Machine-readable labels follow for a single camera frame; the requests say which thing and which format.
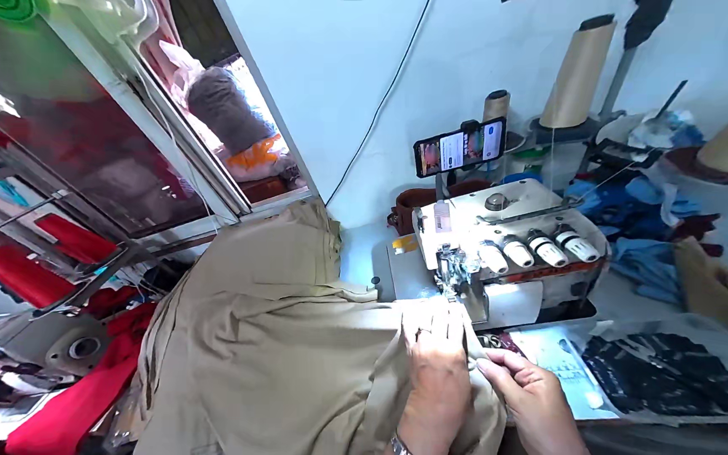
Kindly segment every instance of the blue cloth pile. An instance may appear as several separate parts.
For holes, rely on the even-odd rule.
[[[645,176],[629,181],[609,181],[599,188],[590,181],[575,180],[565,195],[586,195],[578,210],[596,224],[609,241],[616,237],[664,241],[671,233],[661,214],[664,192]],[[698,204],[681,192],[676,194],[670,207],[670,213],[680,219],[700,212]]]
[[[672,243],[620,237],[612,249],[612,270],[632,280],[637,285],[636,294],[681,305]]]
[[[609,181],[599,188],[590,181],[576,180],[565,194],[586,195],[578,210],[612,242],[611,268],[637,285],[636,294],[680,305],[682,292],[673,245],[667,242],[674,230],[665,219],[686,219],[698,215],[701,207],[674,187],[669,190],[673,191],[667,202],[669,211],[667,205],[662,208],[665,191],[641,174]]]

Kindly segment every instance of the glass pane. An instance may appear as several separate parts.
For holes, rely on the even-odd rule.
[[[142,56],[249,202],[305,188],[213,0],[153,4],[160,26],[142,42]]]
[[[39,17],[0,20],[0,129],[132,237],[206,216],[189,182]]]

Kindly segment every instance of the white tension knob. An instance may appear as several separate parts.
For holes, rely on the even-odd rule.
[[[564,252],[540,229],[530,229],[527,244],[533,253],[553,267],[563,267],[569,262]]]
[[[479,248],[479,257],[485,267],[491,269],[494,274],[505,274],[509,268],[505,255],[501,254],[499,247],[491,242],[485,242]]]
[[[554,236],[561,248],[569,250],[581,261],[594,262],[600,259],[597,249],[582,238],[569,224],[558,224]]]
[[[499,246],[501,246],[501,253],[505,253],[511,261],[519,264],[525,269],[527,267],[531,267],[535,263],[530,251],[517,236],[512,234],[504,236],[504,238],[502,238],[499,242]]]

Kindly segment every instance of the brown leather bag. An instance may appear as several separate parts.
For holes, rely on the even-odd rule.
[[[452,198],[462,196],[463,194],[474,193],[493,186],[492,181],[486,180],[467,180],[448,187],[448,192]],[[406,190],[395,198],[395,206],[392,207],[392,213],[387,217],[387,223],[394,226],[399,236],[405,236],[413,232],[412,229],[412,210],[415,207],[428,206],[435,201],[434,188],[412,188]]]

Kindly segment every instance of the left hand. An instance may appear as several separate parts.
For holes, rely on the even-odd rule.
[[[471,382],[463,348],[465,319],[456,304],[404,314],[412,391],[398,436],[413,455],[446,454],[465,418]]]

